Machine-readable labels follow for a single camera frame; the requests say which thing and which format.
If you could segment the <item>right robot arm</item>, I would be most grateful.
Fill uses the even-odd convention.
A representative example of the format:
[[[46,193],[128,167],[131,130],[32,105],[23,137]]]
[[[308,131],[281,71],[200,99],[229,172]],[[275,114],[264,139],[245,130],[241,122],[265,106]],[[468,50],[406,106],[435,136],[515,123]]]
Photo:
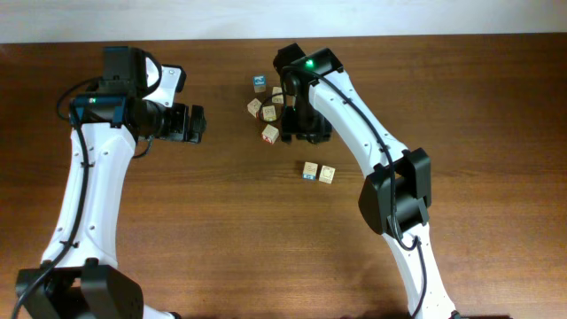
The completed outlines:
[[[455,318],[431,248],[431,159],[410,150],[379,122],[328,48],[307,55],[296,43],[279,50],[273,66],[285,97],[282,139],[319,144],[337,132],[364,177],[358,207],[371,230],[388,244],[413,318]]]

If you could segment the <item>wooden block circle top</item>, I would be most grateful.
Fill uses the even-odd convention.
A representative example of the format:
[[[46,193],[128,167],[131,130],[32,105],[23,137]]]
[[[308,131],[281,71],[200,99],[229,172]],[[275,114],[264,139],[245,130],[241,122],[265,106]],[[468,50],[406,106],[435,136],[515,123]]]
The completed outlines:
[[[331,184],[333,182],[335,172],[336,169],[334,167],[322,165],[321,171],[319,173],[319,181]]]

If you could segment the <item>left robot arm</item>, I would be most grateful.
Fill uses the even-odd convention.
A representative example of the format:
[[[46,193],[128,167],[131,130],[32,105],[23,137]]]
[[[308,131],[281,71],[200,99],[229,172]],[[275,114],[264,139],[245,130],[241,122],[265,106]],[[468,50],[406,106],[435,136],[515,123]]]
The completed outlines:
[[[141,286],[121,273],[116,253],[120,199],[140,142],[199,144],[200,105],[175,101],[187,75],[148,51],[104,50],[104,71],[62,94],[72,156],[56,229],[37,268],[17,276],[13,313],[34,318],[161,318]]]

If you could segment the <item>wooden block red bottom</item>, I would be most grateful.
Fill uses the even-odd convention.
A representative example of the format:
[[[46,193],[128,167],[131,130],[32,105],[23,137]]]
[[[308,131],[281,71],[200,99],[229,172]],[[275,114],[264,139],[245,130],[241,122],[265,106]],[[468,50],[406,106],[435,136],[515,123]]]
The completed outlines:
[[[270,144],[274,144],[279,135],[279,129],[270,124],[268,124],[261,132],[262,139]]]

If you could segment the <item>wooden block blue side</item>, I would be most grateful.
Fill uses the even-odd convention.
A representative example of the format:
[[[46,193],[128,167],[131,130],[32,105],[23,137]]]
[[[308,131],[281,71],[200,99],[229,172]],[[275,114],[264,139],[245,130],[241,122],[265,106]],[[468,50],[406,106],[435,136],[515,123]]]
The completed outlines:
[[[306,180],[314,181],[317,176],[317,171],[318,171],[318,165],[316,163],[307,161],[304,164],[302,178]]]

